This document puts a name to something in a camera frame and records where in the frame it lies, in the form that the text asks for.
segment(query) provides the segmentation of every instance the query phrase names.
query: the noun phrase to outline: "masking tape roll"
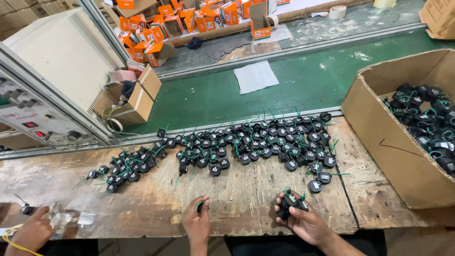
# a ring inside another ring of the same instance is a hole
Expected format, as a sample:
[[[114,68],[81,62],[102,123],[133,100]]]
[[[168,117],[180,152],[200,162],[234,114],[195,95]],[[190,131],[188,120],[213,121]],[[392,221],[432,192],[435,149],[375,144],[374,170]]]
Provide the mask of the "masking tape roll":
[[[346,15],[346,7],[344,5],[337,5],[330,8],[329,19],[339,20]]]
[[[278,27],[278,17],[276,15],[267,16],[267,20],[269,23],[272,23],[272,20],[273,20],[272,30],[274,30]]]

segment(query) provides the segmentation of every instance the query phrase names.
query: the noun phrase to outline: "worn wooden table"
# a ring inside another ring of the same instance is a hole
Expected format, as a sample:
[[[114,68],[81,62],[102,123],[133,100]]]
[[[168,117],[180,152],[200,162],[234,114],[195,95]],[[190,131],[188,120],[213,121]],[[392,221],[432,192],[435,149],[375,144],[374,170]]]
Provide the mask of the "worn wooden table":
[[[351,175],[334,176],[319,194],[309,192],[308,182],[314,176],[305,177],[306,167],[289,172],[277,157],[242,165],[231,153],[231,168],[220,176],[211,177],[207,168],[196,168],[191,180],[190,168],[176,186],[174,156],[180,146],[167,150],[169,155],[159,161],[159,168],[141,175],[137,183],[127,182],[116,194],[107,193],[106,185],[95,185],[102,183],[100,179],[85,180],[72,189],[90,170],[121,152],[120,148],[101,149],[0,162],[0,201],[14,202],[0,227],[24,220],[16,215],[21,203],[16,193],[31,205],[59,200],[73,218],[64,238],[184,236],[182,212],[193,198],[209,195],[213,236],[291,234],[275,223],[271,210],[275,195],[286,186],[306,192],[308,202],[340,234],[359,228],[455,226],[450,215],[455,208],[407,209],[346,120],[335,120],[340,123],[329,125],[329,132],[339,139],[338,169],[327,170]]]

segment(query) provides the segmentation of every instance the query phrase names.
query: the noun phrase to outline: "yellow cord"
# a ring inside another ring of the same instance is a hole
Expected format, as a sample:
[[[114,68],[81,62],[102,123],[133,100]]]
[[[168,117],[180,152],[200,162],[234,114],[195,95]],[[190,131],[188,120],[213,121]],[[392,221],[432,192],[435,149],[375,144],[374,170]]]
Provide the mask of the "yellow cord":
[[[108,108],[111,108],[111,107],[107,107],[107,108],[103,109],[103,111],[101,111],[101,118],[103,118],[103,119],[108,118],[108,116],[110,116],[110,115],[112,114],[112,112],[114,112],[116,109],[122,108],[122,107],[124,107],[124,106],[125,106],[125,105],[123,105],[123,106],[121,106],[121,107],[116,107],[115,109],[112,109],[112,110],[109,112],[109,114],[107,114],[107,116],[104,116],[104,111],[105,111],[106,109],[108,109]]]
[[[41,255],[41,254],[39,254],[39,253],[30,251],[30,250],[27,249],[27,248],[24,248],[24,247],[22,247],[22,246],[20,246],[20,245],[17,245],[17,244],[15,244],[15,243],[11,242],[11,241],[8,239],[8,236],[7,236],[7,235],[2,235],[1,237],[3,238],[3,240],[5,240],[6,242],[8,242],[10,245],[16,247],[17,249],[21,249],[21,250],[23,250],[23,251],[29,252],[29,253],[31,253],[31,254],[33,254],[33,255],[36,255],[36,256],[43,256],[43,255]]]

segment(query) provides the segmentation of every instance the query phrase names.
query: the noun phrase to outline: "digital display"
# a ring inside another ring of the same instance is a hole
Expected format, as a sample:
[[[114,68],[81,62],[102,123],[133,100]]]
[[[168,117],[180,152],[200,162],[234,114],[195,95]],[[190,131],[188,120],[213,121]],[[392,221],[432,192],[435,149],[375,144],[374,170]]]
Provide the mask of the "digital display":
[[[35,127],[38,127],[38,126],[39,126],[39,125],[37,125],[37,124],[34,123],[34,122],[23,123],[22,125],[24,125],[24,126],[27,127],[27,128],[35,128]]]
[[[35,132],[35,133],[36,133],[36,135],[38,135],[38,136],[40,136],[40,137],[46,136],[46,134],[44,134],[44,133],[42,133],[42,132]]]

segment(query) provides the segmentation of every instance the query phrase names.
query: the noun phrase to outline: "human hand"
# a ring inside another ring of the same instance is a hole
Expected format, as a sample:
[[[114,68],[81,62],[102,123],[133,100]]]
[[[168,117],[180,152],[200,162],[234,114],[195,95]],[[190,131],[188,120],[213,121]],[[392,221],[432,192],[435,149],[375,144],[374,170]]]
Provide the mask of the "human hand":
[[[292,193],[296,198],[300,198],[301,195],[292,190]],[[275,211],[280,210],[279,204],[281,203],[282,198],[284,197],[284,192],[281,192],[277,195],[277,204],[275,205]],[[276,220],[278,223],[287,224],[300,238],[305,242],[320,246],[325,241],[327,241],[332,235],[335,235],[335,232],[325,224],[321,217],[316,213],[314,208],[308,204],[305,200],[305,203],[308,205],[309,212],[289,207],[289,213],[291,216],[283,221],[280,217],[277,217]]]
[[[51,220],[42,218],[48,211],[49,206],[40,207],[14,234],[11,242],[30,251],[38,251],[55,233],[55,230],[49,225]]]
[[[202,201],[204,202],[199,215],[195,209]],[[207,244],[210,236],[209,203],[208,196],[200,196],[193,199],[183,213],[182,225],[190,241],[191,255],[207,254]]]

